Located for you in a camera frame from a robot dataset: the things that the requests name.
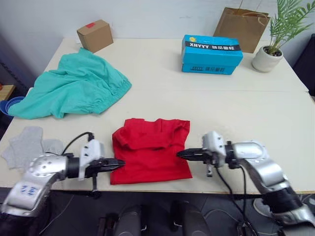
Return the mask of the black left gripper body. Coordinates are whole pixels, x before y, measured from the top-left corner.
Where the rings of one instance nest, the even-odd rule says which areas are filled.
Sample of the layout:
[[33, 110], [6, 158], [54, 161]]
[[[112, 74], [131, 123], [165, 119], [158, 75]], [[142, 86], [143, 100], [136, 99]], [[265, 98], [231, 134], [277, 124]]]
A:
[[85, 169], [85, 178], [92, 178], [93, 188], [92, 191], [97, 191], [97, 175], [100, 172], [103, 172], [105, 166], [108, 164], [108, 160], [102, 158], [100, 160], [93, 161], [86, 169]]

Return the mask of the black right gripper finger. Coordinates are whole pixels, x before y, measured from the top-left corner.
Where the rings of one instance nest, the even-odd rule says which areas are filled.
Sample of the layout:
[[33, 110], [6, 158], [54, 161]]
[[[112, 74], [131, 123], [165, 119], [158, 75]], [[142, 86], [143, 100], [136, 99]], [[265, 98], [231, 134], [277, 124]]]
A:
[[188, 160], [188, 161], [204, 161], [203, 155], [178, 155], [178, 157]]
[[177, 152], [177, 155], [203, 155], [203, 148], [188, 148]]

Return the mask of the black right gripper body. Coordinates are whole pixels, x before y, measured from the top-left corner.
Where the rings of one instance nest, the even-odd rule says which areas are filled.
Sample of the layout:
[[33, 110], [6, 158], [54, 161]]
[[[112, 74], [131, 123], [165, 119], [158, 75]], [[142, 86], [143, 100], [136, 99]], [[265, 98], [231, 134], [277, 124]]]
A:
[[206, 176], [213, 177], [213, 168], [221, 167], [221, 149], [214, 148], [213, 150], [205, 149]]

